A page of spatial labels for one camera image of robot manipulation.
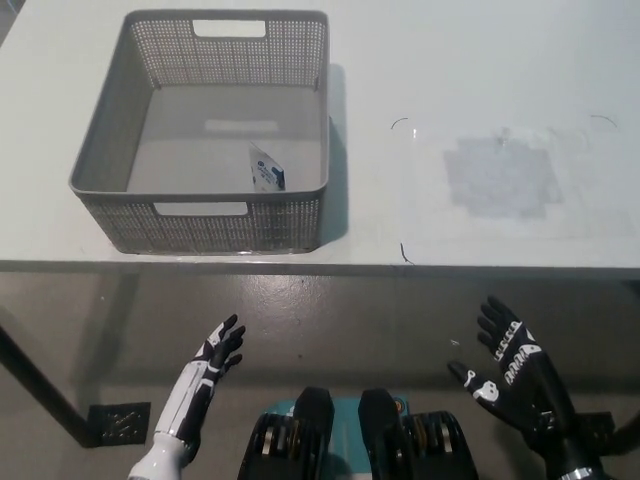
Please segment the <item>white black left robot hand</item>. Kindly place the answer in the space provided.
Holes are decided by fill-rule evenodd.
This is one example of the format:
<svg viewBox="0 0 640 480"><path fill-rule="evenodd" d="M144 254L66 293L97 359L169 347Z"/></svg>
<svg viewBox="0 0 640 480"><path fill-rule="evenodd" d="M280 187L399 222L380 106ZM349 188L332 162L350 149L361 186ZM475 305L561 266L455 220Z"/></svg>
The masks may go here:
<svg viewBox="0 0 640 480"><path fill-rule="evenodd" d="M238 365L246 328L238 316L221 322L184 366L155 426L152 446L131 468L130 479L180 479L201 445L201 430L216 387Z"/></svg>

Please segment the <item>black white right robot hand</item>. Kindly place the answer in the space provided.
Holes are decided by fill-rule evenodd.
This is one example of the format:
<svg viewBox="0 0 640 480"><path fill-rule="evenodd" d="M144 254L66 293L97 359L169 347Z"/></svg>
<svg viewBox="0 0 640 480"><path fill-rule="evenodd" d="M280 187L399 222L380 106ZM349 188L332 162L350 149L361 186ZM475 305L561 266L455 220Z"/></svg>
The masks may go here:
<svg viewBox="0 0 640 480"><path fill-rule="evenodd" d="M549 479L594 479L601 460L584 440L579 417L553 362L525 323L489 296L477 317L478 341L497 362L502 382L459 361L447 367L474 401L522 435Z"/></svg>

